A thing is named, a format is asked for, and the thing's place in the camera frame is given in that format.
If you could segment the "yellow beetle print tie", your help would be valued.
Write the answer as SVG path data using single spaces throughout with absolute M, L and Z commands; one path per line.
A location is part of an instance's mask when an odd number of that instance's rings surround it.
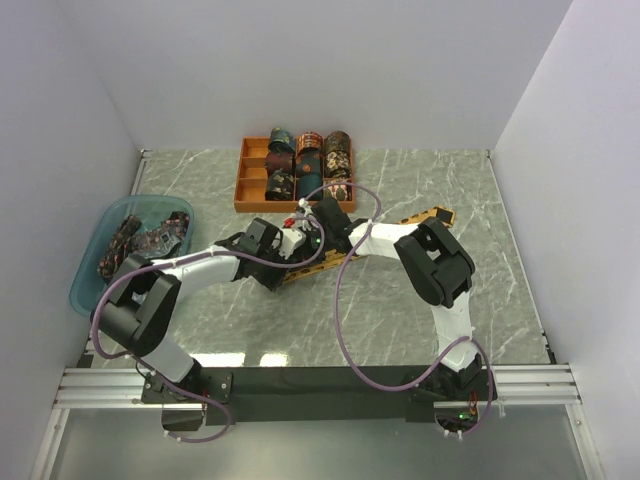
M 435 206 L 426 211 L 404 218 L 398 221 L 397 224 L 398 225 L 419 224 L 427 220 L 428 218 L 437 218 L 447 228 L 451 228 L 455 223 L 456 212 L 447 207 Z M 322 262 L 317 263 L 315 265 L 294 269 L 288 272 L 284 277 L 283 283 L 289 284 L 301 278 L 315 275 L 333 268 L 337 268 L 342 264 L 345 257 L 346 257 L 345 253 L 340 253 L 335 249 L 329 250 L 325 254 L 325 259 Z

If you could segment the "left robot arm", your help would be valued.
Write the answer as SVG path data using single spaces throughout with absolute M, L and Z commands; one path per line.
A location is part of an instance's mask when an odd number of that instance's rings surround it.
M 246 231 L 218 241 L 205 250 L 171 261 L 129 256 L 117 270 L 92 314 L 91 336 L 104 357 L 99 334 L 104 333 L 147 368 L 166 378 L 165 388 L 187 402 L 207 391 L 200 363 L 168 333 L 176 304 L 214 284 L 246 277 L 274 290 L 291 265 L 301 258 L 307 235 L 296 227 L 279 228 L 254 219 Z

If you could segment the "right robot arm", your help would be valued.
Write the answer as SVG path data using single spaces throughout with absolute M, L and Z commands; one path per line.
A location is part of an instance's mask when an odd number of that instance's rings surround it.
M 438 340 L 438 356 L 417 379 L 400 386 L 379 384 L 356 365 L 344 342 L 339 307 L 333 307 L 338 344 L 348 365 L 369 386 L 386 392 L 410 388 L 427 391 L 437 400 L 458 400 L 474 389 L 480 378 L 481 349 L 473 342 L 470 291 L 475 264 L 466 250 L 436 217 L 418 224 L 387 224 L 373 220 L 353 222 L 334 198 L 313 206 L 301 200 L 298 210 L 310 213 L 325 240 L 346 258 L 343 274 L 354 256 L 378 256 L 400 261 L 417 295 L 432 312 Z

